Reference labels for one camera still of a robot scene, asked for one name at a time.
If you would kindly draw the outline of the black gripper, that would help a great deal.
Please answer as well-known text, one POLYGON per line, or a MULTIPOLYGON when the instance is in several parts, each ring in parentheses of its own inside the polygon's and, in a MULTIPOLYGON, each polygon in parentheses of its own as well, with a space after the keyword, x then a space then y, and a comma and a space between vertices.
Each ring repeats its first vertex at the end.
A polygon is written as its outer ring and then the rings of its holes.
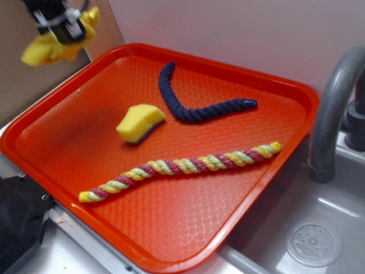
POLYGON ((23 3, 41 35, 53 34, 64 45, 81 42, 86 37, 80 17, 89 1, 83 1, 78 8, 65 0, 27 0, 23 3))

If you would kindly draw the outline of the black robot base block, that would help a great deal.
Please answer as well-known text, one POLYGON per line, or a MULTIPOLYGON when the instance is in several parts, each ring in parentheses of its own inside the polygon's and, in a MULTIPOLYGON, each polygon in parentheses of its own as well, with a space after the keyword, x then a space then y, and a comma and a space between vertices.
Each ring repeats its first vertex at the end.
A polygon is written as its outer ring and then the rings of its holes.
POLYGON ((1 179, 1 273, 13 273, 42 245, 51 204, 32 178, 1 179))

